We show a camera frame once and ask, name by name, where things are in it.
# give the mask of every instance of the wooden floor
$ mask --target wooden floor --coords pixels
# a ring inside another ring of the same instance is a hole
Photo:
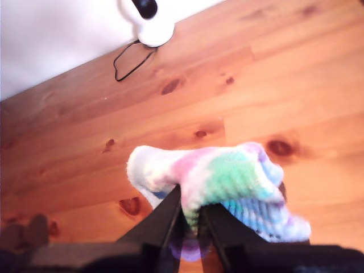
[[[120,70],[144,50],[131,49]],[[359,0],[227,0],[178,23],[116,82],[120,51],[1,103],[2,227],[44,213],[58,229],[52,241],[113,241],[151,211],[126,177],[133,148],[253,140],[283,166],[288,206],[310,220],[311,242],[364,251]]]

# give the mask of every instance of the sock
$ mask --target sock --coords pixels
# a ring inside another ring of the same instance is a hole
[[[269,242],[305,241],[311,233],[307,221],[289,214],[278,190],[282,168],[254,142],[191,151],[140,146],[129,158],[127,174],[153,208],[180,184],[182,209],[194,232],[199,208],[221,202]]]

